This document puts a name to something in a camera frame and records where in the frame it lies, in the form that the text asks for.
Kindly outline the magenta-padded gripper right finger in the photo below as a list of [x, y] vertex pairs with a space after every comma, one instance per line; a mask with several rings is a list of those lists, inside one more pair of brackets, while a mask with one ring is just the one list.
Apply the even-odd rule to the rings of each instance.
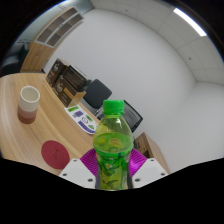
[[155, 158], [146, 158], [136, 149], [131, 151], [128, 171], [129, 189], [146, 186], [168, 175]]

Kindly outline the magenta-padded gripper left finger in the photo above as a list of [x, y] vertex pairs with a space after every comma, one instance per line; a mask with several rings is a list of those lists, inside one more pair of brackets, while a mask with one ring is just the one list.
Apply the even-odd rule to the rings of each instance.
[[98, 163], [94, 149], [80, 159], [73, 158], [60, 173], [60, 177], [78, 186], [95, 189], [98, 176]]

